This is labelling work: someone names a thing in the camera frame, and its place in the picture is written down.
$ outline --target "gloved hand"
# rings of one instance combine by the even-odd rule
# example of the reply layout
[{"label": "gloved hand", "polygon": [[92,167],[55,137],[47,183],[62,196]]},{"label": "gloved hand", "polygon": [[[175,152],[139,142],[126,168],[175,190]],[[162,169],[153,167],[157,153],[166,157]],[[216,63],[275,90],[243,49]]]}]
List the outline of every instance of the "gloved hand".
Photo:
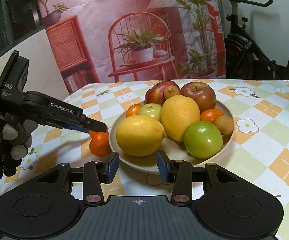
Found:
[{"label": "gloved hand", "polygon": [[38,124],[31,120],[25,120],[21,125],[10,114],[0,116],[0,138],[12,143],[11,151],[4,153],[2,159],[3,173],[6,176],[13,176],[16,173],[21,159],[27,155],[28,148],[31,147],[31,133],[37,127]]}]

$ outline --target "crosshair symbol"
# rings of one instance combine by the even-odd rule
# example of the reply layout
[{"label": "crosshair symbol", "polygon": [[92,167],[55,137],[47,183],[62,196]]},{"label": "crosshair symbol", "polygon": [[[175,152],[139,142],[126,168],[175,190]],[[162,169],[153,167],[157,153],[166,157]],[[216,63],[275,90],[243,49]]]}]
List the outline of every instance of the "crosshair symbol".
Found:
[{"label": "crosshair symbol", "polygon": [[143,201],[142,199],[137,199],[136,201],[134,201],[134,202],[136,202],[137,204],[142,204],[143,202],[145,202],[145,201]]}]

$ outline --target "plate of fruit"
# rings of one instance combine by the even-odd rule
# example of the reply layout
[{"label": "plate of fruit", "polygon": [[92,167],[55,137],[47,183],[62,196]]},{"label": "plate of fruit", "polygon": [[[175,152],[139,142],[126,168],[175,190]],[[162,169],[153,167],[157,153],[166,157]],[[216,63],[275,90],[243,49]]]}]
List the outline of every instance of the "plate of fruit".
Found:
[{"label": "plate of fruit", "polygon": [[225,150],[233,133],[232,113],[208,84],[190,82],[180,89],[167,80],[116,119],[109,145],[128,166],[158,175],[157,150],[171,160],[204,166]]}]

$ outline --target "white flower pot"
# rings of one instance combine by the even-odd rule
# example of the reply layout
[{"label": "white flower pot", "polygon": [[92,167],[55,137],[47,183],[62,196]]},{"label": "white flower pot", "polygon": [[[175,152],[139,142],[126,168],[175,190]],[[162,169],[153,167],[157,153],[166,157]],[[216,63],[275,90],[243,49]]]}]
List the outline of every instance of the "white flower pot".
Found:
[{"label": "white flower pot", "polygon": [[153,60],[153,48],[150,47],[147,49],[133,51],[132,59],[136,63],[142,63],[142,62]]}]

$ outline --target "tablecloth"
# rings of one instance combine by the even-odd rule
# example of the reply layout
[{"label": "tablecloth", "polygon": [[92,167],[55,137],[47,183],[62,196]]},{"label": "tablecloth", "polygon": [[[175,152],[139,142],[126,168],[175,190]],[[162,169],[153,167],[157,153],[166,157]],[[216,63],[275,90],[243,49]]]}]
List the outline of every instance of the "tablecloth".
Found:
[{"label": "tablecloth", "polygon": [[[175,80],[182,87],[193,80]],[[285,214],[277,237],[289,240],[289,81],[198,80],[210,85],[217,99],[233,113],[236,132],[226,151],[215,162],[273,195]],[[88,117],[111,127],[129,106],[144,100],[145,93],[159,81],[89,84],[65,102],[81,107]],[[12,177],[0,180],[4,193],[32,177],[67,162],[82,167],[95,160],[89,151],[90,137],[72,130],[39,126],[32,147]],[[102,185],[109,195],[167,195],[172,185],[159,176],[138,172],[124,163],[110,185]],[[82,198],[82,184],[75,183],[72,194]],[[193,185],[193,199],[203,194],[201,183]]]}]

